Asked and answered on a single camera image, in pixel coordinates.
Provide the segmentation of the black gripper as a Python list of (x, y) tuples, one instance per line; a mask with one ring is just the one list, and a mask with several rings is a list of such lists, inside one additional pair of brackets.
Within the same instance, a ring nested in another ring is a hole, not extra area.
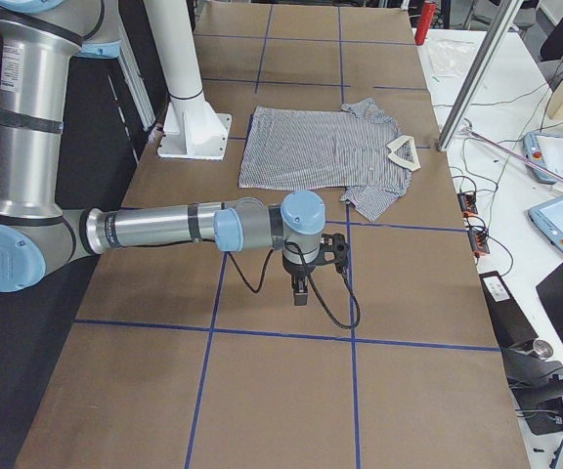
[(303, 262), (300, 258), (289, 259), (286, 253), (282, 254), (282, 265), (291, 275), (291, 286), (293, 289), (294, 306), (307, 305), (308, 291), (307, 285), (312, 285), (312, 272), (317, 267), (317, 259), (310, 262)]

